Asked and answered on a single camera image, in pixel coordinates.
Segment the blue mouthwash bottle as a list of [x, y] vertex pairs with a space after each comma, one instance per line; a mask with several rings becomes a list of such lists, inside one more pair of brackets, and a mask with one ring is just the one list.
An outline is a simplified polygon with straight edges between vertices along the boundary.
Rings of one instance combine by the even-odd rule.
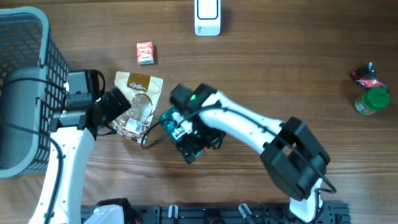
[[177, 142], [181, 140], [184, 134], [187, 134], [182, 127], [177, 126], [177, 123], [174, 121], [172, 117], [173, 112], [180, 112], [178, 108], [172, 107], [164, 114], [159, 117], [159, 122], [161, 123], [162, 127], [169, 133], [169, 135], [174, 140], [176, 147]]

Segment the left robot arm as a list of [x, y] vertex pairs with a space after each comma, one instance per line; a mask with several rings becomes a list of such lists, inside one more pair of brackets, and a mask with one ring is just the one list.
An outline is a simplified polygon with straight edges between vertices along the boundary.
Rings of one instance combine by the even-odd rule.
[[68, 74], [68, 95], [50, 120], [50, 155], [30, 223], [80, 223], [85, 172], [97, 132], [131, 104], [118, 88], [105, 90], [99, 70]]

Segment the green lid jar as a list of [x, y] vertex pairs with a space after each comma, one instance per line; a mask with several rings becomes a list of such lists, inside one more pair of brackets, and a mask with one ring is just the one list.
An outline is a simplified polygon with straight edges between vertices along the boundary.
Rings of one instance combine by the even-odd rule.
[[354, 103], [356, 110], [363, 115], [370, 115], [383, 110], [390, 103], [387, 90], [376, 87], [361, 95]]

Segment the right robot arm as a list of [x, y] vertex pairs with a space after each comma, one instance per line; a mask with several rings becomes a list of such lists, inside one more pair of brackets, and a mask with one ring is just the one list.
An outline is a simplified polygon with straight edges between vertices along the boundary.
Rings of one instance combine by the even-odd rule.
[[189, 164], [204, 148], [218, 148], [226, 134], [255, 150], [273, 183], [290, 197], [290, 212], [301, 222], [316, 223], [322, 210], [322, 183], [330, 157], [308, 126], [295, 117], [268, 118], [230, 100], [206, 84], [195, 90], [177, 85], [170, 93], [169, 133]]

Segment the brown white snack pouch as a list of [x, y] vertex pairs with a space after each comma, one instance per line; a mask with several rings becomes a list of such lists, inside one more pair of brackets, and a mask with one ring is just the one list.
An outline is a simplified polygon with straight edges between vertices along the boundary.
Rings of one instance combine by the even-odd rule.
[[152, 125], [163, 79], [118, 71], [114, 84], [130, 102], [131, 107], [109, 125], [125, 138], [144, 144], [146, 142], [144, 133]]

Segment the black red snack packet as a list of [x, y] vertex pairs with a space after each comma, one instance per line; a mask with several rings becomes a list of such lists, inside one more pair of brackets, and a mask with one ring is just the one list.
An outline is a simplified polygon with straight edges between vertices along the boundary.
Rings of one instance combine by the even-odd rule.
[[365, 90], [370, 90], [372, 88], [388, 90], [387, 86], [376, 78], [376, 71], [372, 62], [352, 71], [350, 75], [353, 81]]

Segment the small red white carton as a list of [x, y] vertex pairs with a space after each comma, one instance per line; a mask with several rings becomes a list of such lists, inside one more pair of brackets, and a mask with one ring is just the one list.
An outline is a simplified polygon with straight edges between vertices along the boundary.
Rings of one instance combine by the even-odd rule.
[[140, 42], [136, 44], [138, 65], [154, 64], [154, 48], [152, 42]]

